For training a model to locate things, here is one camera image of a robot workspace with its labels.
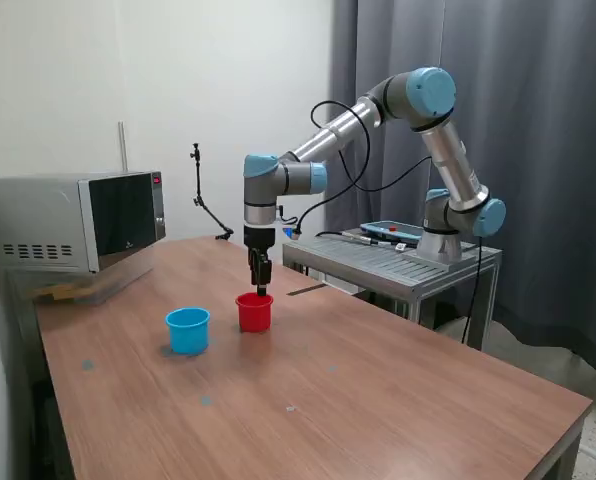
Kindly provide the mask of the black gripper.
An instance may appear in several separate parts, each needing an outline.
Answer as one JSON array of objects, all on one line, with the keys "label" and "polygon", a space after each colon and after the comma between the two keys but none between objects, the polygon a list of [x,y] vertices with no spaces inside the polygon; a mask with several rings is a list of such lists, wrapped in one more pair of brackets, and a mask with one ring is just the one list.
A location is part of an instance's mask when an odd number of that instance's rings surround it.
[{"label": "black gripper", "polygon": [[264,297],[267,295],[272,273],[272,261],[266,252],[275,245],[276,230],[274,227],[245,225],[243,238],[248,248],[251,284],[256,286],[257,295]]}]

